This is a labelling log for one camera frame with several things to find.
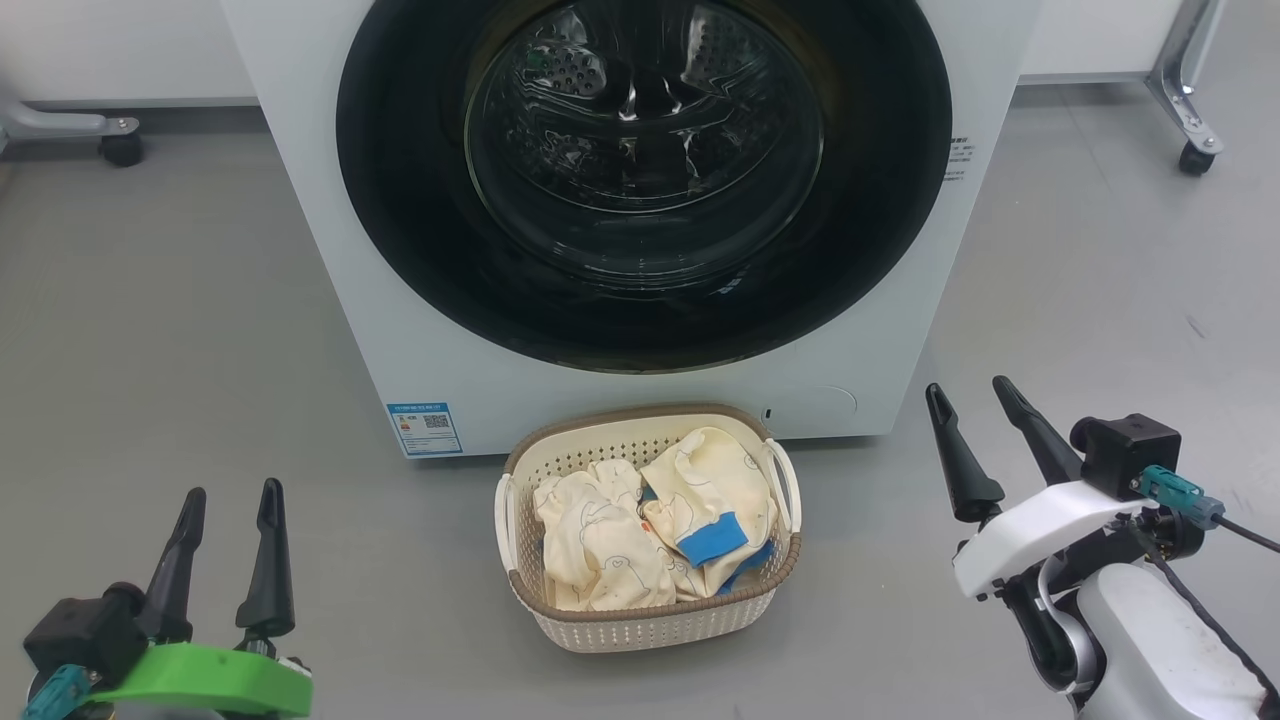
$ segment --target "blue cloth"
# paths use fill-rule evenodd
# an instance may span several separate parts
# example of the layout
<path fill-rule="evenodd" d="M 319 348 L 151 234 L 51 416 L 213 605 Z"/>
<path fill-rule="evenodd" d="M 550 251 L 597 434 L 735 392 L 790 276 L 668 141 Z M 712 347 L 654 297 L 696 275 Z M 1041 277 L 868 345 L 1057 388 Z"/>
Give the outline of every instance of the blue cloth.
<path fill-rule="evenodd" d="M 701 568 L 744 544 L 746 544 L 746 533 L 742 532 L 742 525 L 737 524 L 737 515 L 726 512 L 710 525 L 700 528 L 676 543 L 676 548 L 689 559 L 690 565 Z"/>
<path fill-rule="evenodd" d="M 769 560 L 769 556 L 772 555 L 773 555 L 773 541 L 765 541 L 764 546 L 760 547 L 760 550 L 755 551 L 755 555 L 744 560 L 742 564 L 737 566 L 737 570 L 733 570 L 733 574 L 730 575 L 727 580 L 724 580 L 724 584 L 721 585 L 721 589 L 717 591 L 716 594 L 728 594 L 733 592 L 733 583 L 737 582 L 737 578 L 742 573 L 760 568 Z"/>

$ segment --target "front-loading washing machine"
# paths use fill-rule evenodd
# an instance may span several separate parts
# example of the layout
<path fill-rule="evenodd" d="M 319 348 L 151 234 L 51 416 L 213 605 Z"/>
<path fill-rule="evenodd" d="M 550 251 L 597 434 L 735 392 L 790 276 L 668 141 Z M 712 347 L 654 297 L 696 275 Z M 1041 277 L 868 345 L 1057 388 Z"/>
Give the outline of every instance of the front-loading washing machine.
<path fill-rule="evenodd" d="M 1041 1 L 224 8 L 392 438 L 430 457 L 673 401 L 888 432 Z"/>

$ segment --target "white plastic basket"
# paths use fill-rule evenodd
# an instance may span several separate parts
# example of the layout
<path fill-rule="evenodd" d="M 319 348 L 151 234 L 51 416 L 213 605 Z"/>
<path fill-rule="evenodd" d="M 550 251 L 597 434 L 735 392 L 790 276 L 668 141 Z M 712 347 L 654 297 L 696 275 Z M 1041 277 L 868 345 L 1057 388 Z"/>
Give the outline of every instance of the white plastic basket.
<path fill-rule="evenodd" d="M 534 488 L 547 477 L 582 470 L 595 460 L 622 457 L 636 468 L 698 428 L 719 428 L 764 470 L 778 503 L 774 552 L 759 584 L 726 596 L 663 607 L 572 612 L 547 602 Z M 645 407 L 595 415 L 544 428 L 507 459 L 494 497 L 498 553 L 516 597 L 556 644 L 573 652 L 623 652 L 714 638 L 754 623 L 800 557 L 800 488 L 786 451 L 755 418 L 724 405 Z"/>

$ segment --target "teal connector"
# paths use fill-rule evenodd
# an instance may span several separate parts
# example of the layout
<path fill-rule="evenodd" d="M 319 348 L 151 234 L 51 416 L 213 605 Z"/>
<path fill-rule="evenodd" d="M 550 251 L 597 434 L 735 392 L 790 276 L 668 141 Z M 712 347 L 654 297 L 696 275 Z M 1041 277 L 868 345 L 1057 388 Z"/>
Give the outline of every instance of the teal connector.
<path fill-rule="evenodd" d="M 1202 530 L 1217 527 L 1213 515 L 1221 516 L 1226 506 L 1204 496 L 1204 488 L 1160 465 L 1149 465 L 1134 479 L 1133 489 L 1170 510 L 1176 510 Z"/>
<path fill-rule="evenodd" d="M 63 720 L 84 702 L 88 691 L 88 673 L 79 665 L 63 665 L 22 711 L 22 720 Z"/>

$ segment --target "metal stand leg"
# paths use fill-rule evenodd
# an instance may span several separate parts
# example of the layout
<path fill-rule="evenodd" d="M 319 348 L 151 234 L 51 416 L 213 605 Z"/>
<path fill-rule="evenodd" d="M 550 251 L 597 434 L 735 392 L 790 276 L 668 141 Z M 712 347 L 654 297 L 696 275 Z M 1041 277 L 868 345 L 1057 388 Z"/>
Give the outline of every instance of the metal stand leg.
<path fill-rule="evenodd" d="M 9 140 L 101 138 L 100 151 L 114 165 L 142 160 L 142 141 L 134 118 L 105 118 L 83 113 L 41 113 L 23 105 L 0 86 L 0 150 Z"/>
<path fill-rule="evenodd" d="M 1183 128 L 1187 146 L 1178 167 L 1188 174 L 1202 176 L 1213 164 L 1213 156 L 1224 150 L 1222 138 L 1213 133 L 1192 105 L 1194 92 L 1185 77 L 1188 53 L 1199 32 L 1208 29 L 1221 0 L 1183 0 L 1174 28 L 1165 40 L 1155 69 L 1147 76 L 1147 87 L 1160 106 Z"/>

